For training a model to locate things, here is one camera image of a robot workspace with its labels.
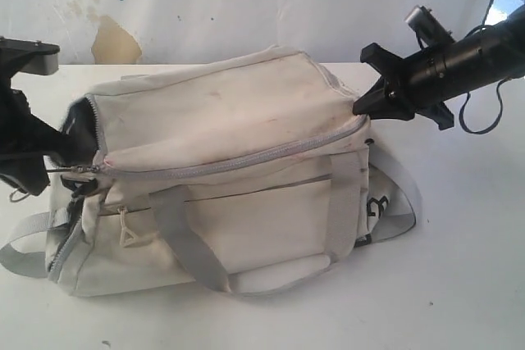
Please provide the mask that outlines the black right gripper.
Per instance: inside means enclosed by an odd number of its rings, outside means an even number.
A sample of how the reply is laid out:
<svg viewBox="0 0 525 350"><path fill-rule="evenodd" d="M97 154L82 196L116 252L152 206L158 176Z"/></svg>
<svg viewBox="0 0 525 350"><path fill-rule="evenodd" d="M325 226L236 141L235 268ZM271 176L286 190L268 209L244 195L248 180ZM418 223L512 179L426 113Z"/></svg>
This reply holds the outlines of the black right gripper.
<svg viewBox="0 0 525 350"><path fill-rule="evenodd" d="M443 48L425 48L406 58L377 43L361 50L360 61L388 79L379 79L354 102L355 115L371 120L412 120L414 114L433 120L439 130L454 126L443 98L447 66Z"/></svg>

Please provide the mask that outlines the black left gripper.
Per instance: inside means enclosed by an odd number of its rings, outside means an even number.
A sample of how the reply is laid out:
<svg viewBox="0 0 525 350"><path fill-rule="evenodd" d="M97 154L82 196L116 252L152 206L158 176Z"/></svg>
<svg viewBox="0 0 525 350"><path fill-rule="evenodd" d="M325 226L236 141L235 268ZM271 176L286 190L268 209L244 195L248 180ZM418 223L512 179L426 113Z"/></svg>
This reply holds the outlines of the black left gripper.
<svg viewBox="0 0 525 350"><path fill-rule="evenodd" d="M32 115L26 96L1 88L1 181L32 196L49 185L43 158L91 164L98 151L94 118L67 118L59 130Z"/></svg>

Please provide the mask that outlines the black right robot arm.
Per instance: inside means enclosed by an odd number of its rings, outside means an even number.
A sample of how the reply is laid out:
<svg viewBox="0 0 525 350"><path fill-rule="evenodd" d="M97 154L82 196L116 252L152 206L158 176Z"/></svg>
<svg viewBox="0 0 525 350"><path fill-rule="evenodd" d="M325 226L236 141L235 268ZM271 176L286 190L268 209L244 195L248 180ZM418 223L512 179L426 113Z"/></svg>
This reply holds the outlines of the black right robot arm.
<svg viewBox="0 0 525 350"><path fill-rule="evenodd" d="M495 25L479 25L463 39L451 33L425 7L405 19L416 34L418 52L402 58L371 43L360 61L380 77L353 108L373 120L412 120L416 115L447 130L454 118L446 101L490 84L502 85L524 76L524 9L519 7Z"/></svg>

